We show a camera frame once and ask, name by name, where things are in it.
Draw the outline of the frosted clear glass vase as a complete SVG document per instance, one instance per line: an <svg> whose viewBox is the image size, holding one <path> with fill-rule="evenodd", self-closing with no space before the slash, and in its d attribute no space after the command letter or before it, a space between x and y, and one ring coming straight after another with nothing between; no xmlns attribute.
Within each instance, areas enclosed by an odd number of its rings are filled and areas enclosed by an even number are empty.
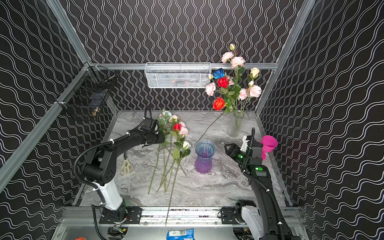
<svg viewBox="0 0 384 240"><path fill-rule="evenodd" d="M240 134L244 113L241 111L234 112L227 127L227 134L231 138L235 138Z"/></svg>

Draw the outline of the purple blue glass vase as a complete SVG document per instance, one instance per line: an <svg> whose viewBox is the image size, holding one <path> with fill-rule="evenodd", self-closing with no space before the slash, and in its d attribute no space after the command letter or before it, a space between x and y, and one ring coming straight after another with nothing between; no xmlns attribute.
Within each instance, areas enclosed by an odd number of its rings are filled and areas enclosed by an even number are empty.
<svg viewBox="0 0 384 240"><path fill-rule="evenodd" d="M197 159L195 169L200 174L207 174L212 169L212 157L216 153L215 145L209 141L201 141L196 145Z"/></svg>

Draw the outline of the red rose stem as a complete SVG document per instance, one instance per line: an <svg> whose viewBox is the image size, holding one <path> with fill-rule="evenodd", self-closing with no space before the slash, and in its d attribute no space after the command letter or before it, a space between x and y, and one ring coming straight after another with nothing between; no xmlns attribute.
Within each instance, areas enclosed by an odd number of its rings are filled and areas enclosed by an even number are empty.
<svg viewBox="0 0 384 240"><path fill-rule="evenodd" d="M217 98L213 103L213 108L216 111L221 111L226 106L226 102L222 97Z"/></svg>
<svg viewBox="0 0 384 240"><path fill-rule="evenodd" d="M236 110L236 94L238 93L233 78L225 76L224 78L218 79L217 84L219 87L219 93L221 93L220 97L222 97L226 102L226 106L223 108L225 109L225 113L233 112Z"/></svg>

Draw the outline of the white rose flower stem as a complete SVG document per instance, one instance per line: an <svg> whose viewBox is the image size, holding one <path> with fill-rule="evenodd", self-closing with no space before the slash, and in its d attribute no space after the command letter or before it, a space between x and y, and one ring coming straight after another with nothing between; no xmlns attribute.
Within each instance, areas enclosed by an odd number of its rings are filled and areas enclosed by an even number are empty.
<svg viewBox="0 0 384 240"><path fill-rule="evenodd" d="M173 151L173 158L175 160L176 164L176 173L174 175L174 180L172 184L172 189L170 193L170 200L168 204L168 210L167 210L167 215L166 215L166 224L168 223L168 218L170 215L170 210L171 210L171 205L172 205L172 200L173 200L173 193L176 185L176 180L178 176L179 170L182 169L181 167L181 161L187 157L191 153L191 144L188 141L183 141L183 142L178 142L177 148L174 149Z"/></svg>

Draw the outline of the blue rose flower stem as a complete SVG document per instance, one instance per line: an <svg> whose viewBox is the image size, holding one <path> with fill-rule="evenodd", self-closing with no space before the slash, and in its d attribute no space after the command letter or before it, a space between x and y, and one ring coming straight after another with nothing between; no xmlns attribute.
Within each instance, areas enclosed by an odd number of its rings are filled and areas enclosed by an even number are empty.
<svg viewBox="0 0 384 240"><path fill-rule="evenodd" d="M223 68L220 68L220 69L212 72L212 76L214 79L218 80L220 78L224 78L226 76L226 72L224 71Z"/></svg>

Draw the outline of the cream rose flower stem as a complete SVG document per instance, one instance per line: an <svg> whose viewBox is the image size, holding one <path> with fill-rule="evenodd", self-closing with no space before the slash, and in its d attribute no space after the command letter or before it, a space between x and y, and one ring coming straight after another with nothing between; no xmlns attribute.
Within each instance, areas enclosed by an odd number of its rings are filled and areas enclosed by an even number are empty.
<svg viewBox="0 0 384 240"><path fill-rule="evenodd" d="M251 71L250 71L250 78L251 79L256 79L258 77L260 73L260 69L259 68L252 68Z"/></svg>

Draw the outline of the pink peony flower stem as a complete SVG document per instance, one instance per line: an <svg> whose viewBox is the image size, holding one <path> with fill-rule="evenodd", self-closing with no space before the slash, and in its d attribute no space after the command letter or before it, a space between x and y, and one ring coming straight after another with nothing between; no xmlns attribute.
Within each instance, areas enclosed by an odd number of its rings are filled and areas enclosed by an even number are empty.
<svg viewBox="0 0 384 240"><path fill-rule="evenodd" d="M236 82L238 83L242 75L245 71L244 65L246 63L245 59L241 56L237 55L236 52L236 45L235 44L230 44L229 46L230 51L225 52L222 57L221 57L221 62L222 64L229 63L231 65L231 68L235 71L235 78Z"/></svg>

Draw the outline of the white peony flower stem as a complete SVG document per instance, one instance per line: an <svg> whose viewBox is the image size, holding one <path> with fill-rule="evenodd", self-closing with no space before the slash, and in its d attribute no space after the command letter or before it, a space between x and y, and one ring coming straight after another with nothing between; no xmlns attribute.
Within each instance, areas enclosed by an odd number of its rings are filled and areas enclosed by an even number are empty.
<svg viewBox="0 0 384 240"><path fill-rule="evenodd" d="M164 142L167 141L167 136L170 134L171 127L173 125L171 120L172 116L173 115L170 111L162 110L158 118L158 122L160 124L159 132L164 135Z"/></svg>

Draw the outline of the orange yellow rose stem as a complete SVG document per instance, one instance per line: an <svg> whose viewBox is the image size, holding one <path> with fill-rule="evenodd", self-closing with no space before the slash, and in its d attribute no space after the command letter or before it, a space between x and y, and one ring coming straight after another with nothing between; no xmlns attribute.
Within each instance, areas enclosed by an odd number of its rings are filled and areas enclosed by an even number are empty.
<svg viewBox="0 0 384 240"><path fill-rule="evenodd" d="M161 150L163 149L163 146L162 145L159 145L156 153L156 163L155 163L155 166L154 166L154 170L152 172L152 176L151 176L151 181L150 181L150 185L149 185L149 189L148 189L148 195L151 193L151 189L152 189L152 185L153 185L153 182L154 182L154 178L155 178L155 174L156 174L156 171L158 169L158 164L159 164L159 159L160 159L160 152Z"/></svg>

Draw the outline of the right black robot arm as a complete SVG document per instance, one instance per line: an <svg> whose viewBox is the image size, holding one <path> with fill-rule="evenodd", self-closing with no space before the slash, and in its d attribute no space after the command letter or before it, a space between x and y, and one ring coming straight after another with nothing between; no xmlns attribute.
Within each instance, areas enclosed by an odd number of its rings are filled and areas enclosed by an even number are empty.
<svg viewBox="0 0 384 240"><path fill-rule="evenodd" d="M237 221L246 224L255 240L299 240L287 224L273 190L268 167L263 165L262 144L255 140L255 128L243 144L225 145L227 156L234 160L256 196L252 201L238 201Z"/></svg>

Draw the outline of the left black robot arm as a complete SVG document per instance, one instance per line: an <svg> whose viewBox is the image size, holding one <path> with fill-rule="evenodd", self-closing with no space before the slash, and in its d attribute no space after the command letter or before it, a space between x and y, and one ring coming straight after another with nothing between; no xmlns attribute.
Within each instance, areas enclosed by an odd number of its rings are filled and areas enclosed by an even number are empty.
<svg viewBox="0 0 384 240"><path fill-rule="evenodd" d="M123 223L128 218L126 203L118 193L115 176L117 157L136 146L147 147L162 144L165 135L160 123L152 117L149 107L145 108L142 121L125 135L92 146L75 160L73 173L76 179L97 191L102 203L106 223Z"/></svg>

